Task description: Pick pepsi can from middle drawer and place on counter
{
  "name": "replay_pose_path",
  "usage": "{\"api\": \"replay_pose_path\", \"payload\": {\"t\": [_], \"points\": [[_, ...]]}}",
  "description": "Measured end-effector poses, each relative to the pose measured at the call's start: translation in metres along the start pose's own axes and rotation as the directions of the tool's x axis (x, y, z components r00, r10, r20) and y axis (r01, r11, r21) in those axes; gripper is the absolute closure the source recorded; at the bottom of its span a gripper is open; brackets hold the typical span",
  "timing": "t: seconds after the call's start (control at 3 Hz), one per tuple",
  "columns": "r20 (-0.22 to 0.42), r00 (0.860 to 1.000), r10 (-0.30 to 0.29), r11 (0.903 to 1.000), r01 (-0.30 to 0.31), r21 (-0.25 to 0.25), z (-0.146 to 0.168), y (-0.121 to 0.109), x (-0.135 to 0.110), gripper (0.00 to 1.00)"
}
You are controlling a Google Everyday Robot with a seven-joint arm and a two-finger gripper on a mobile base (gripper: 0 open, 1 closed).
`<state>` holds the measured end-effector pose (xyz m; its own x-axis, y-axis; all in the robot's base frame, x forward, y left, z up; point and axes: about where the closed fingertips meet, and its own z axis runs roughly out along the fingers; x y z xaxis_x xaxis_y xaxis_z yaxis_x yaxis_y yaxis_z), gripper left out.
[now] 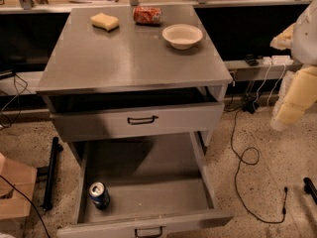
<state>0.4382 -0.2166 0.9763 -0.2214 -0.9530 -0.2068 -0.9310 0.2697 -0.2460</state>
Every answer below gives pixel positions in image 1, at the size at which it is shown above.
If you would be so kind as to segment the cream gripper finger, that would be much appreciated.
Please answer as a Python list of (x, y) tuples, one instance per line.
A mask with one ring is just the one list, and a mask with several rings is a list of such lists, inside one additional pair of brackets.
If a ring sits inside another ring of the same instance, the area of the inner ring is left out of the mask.
[(270, 46), (277, 50), (286, 50), (292, 47), (292, 37), (295, 24), (288, 26), (283, 32), (274, 37)]
[(297, 123), (317, 101), (317, 67), (304, 66), (284, 76), (274, 104), (270, 126), (282, 131)]

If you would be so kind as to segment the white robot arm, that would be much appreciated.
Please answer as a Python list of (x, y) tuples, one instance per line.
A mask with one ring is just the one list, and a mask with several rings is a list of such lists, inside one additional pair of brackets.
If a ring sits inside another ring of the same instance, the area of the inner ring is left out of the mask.
[(278, 50), (291, 49), (292, 57), (303, 64), (297, 72), (287, 72), (281, 82), (270, 120), (270, 126), (281, 131), (295, 124), (317, 101), (317, 0), (270, 45)]

